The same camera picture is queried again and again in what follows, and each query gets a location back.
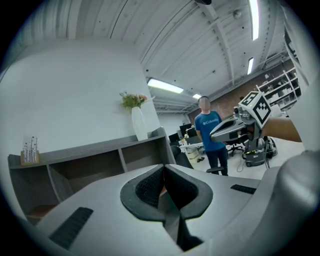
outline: office chair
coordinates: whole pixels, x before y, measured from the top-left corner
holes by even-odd
[[[239,151],[241,151],[241,152],[244,151],[244,149],[242,148],[241,145],[240,145],[240,146],[235,146],[235,145],[236,145],[236,144],[233,144],[233,145],[232,145],[232,148],[230,148],[230,149],[227,150],[228,152],[229,152],[229,151],[232,151],[232,152],[231,152],[231,156],[232,156],[232,157],[234,156],[236,150],[239,150]]]

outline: white ceiling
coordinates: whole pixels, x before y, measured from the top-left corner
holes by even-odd
[[[46,40],[131,42],[146,80],[152,77],[184,89],[176,94],[151,88],[158,113],[189,112],[197,104],[192,95],[215,99],[287,57],[280,6],[259,0],[258,8],[259,38],[252,41],[248,0],[213,0],[211,5],[194,0],[46,1],[17,34],[7,63],[25,47]],[[274,56],[276,61],[265,63]],[[247,76],[252,57],[253,72]]]

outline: brick wall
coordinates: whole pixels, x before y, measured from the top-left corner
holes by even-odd
[[[217,111],[222,119],[231,116],[234,112],[234,107],[240,102],[240,97],[245,97],[249,92],[256,91],[256,85],[262,85],[262,83],[266,80],[265,74],[270,74],[274,77],[277,77],[283,73],[283,70],[290,70],[293,67],[294,64],[292,61],[290,59],[287,60],[285,63],[283,63],[283,65],[278,65],[273,69],[256,76],[252,80],[244,83],[227,94],[211,101],[211,109]],[[188,114],[192,124],[195,123],[195,118],[200,112],[201,110],[197,109]]]

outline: blue t-shirt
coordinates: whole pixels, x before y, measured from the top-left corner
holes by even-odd
[[[221,122],[222,120],[216,111],[211,111],[210,114],[201,113],[196,116],[194,120],[195,130],[201,132],[205,151],[216,151],[226,146],[221,142],[212,142],[209,136],[212,130]]]

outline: white vase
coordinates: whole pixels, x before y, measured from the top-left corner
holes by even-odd
[[[145,125],[145,119],[141,109],[138,106],[132,108],[132,124],[138,141],[148,139],[148,133]]]

